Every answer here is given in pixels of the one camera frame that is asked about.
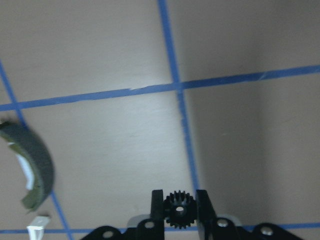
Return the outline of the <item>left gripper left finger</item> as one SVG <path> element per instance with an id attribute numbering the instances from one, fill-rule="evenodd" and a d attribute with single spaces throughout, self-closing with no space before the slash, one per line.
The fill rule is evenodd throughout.
<path id="1" fill-rule="evenodd" d="M 150 229 L 152 240 L 165 239 L 164 227 L 164 193 L 162 189 L 153 190 L 151 193 L 150 219 L 153 227 Z"/>

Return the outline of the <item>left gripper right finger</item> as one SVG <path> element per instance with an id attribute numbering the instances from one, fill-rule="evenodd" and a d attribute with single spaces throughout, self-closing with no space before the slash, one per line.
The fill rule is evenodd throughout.
<path id="1" fill-rule="evenodd" d="M 214 207 L 206 190 L 196 190 L 196 207 L 196 225 L 199 239 L 213 240 L 214 222 L 217 219 L 217 214 L 214 210 Z"/>

